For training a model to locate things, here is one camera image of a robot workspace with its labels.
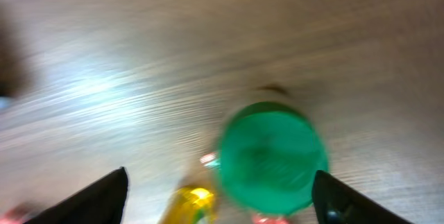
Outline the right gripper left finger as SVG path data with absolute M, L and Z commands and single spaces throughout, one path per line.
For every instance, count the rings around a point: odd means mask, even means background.
M 128 186 L 126 169 L 121 167 L 26 224 L 120 224 Z

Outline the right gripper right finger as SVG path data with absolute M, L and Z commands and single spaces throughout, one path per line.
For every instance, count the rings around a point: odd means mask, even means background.
M 311 196 L 319 224 L 410 224 L 321 170 L 316 172 Z

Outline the red white snack packet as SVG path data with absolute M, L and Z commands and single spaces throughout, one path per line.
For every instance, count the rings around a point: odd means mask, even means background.
M 254 224 L 289 224 L 289 221 L 285 217 L 264 216 L 261 214 L 253 214 L 252 222 Z

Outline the green white tape roll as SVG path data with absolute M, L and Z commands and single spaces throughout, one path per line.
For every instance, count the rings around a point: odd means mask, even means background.
M 217 180 L 231 199 L 270 215 L 291 215 L 312 204 L 327 149 L 307 118 L 283 103 L 262 101 L 230 117 L 217 142 Z

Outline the yellow liquid bottle silver cap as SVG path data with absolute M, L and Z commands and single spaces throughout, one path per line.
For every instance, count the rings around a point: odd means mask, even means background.
M 159 224 L 214 224 L 216 194 L 205 188 L 185 186 L 176 190 Z

